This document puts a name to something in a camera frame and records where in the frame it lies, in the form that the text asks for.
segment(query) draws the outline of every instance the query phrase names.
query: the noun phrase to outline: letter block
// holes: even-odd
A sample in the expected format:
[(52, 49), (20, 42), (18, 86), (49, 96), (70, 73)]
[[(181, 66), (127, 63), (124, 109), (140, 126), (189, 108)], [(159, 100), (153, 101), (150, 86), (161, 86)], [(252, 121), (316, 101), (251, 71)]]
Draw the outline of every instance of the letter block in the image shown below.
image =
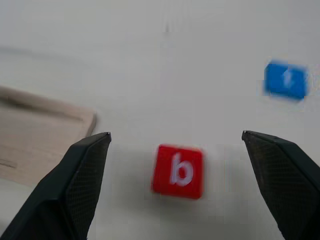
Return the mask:
[(197, 148), (162, 144), (158, 148), (151, 189), (159, 194), (199, 199), (203, 193), (204, 155)]

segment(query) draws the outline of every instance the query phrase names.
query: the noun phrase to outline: white table surface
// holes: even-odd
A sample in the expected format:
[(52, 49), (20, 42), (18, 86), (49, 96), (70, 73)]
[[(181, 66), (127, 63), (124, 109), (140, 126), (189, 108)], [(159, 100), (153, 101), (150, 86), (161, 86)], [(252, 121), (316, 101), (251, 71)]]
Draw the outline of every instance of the white table surface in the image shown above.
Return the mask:
[[(94, 108), (110, 131), (90, 240), (282, 240), (241, 140), (319, 158), (320, 99), (262, 95), (271, 59), (319, 84), (318, 0), (2, 0), (0, 84)], [(198, 201), (150, 192), (161, 143), (206, 152)], [(0, 233), (31, 188), (0, 180)]]

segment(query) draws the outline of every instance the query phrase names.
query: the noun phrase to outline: letter b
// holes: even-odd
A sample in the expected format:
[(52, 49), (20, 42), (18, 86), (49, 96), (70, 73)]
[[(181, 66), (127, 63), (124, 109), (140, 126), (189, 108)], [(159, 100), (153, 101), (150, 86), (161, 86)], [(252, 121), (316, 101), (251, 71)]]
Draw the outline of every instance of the letter b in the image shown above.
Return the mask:
[[(192, 178), (194, 176), (194, 168), (192, 164), (188, 161), (180, 162), (181, 154), (178, 152), (172, 157), (172, 168), (171, 168), (171, 176), (170, 183), (177, 184), (181, 187), (188, 185), (191, 183)], [(179, 175), (179, 169), (185, 170), (184, 178), (181, 178)]]

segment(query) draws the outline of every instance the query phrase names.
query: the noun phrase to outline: wooden board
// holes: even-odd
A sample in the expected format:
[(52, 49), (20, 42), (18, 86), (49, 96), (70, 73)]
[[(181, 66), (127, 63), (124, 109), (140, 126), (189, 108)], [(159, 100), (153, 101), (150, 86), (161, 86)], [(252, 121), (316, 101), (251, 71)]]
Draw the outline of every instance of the wooden board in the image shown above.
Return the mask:
[(95, 125), (90, 109), (0, 87), (0, 178), (37, 184)]

